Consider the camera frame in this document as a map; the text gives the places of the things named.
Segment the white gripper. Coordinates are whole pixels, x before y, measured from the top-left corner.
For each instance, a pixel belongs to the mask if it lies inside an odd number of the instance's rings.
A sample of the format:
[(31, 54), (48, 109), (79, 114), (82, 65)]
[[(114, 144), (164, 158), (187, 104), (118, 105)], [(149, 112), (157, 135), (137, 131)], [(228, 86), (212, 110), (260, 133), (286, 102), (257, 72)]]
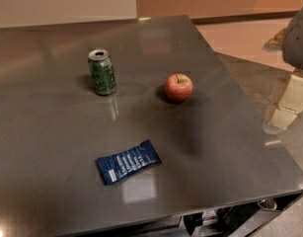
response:
[[(286, 63), (303, 69), (303, 7), (286, 28), (282, 54)], [(263, 124), (267, 134), (279, 134), (287, 130), (303, 112), (303, 70), (295, 70), (279, 83)]]

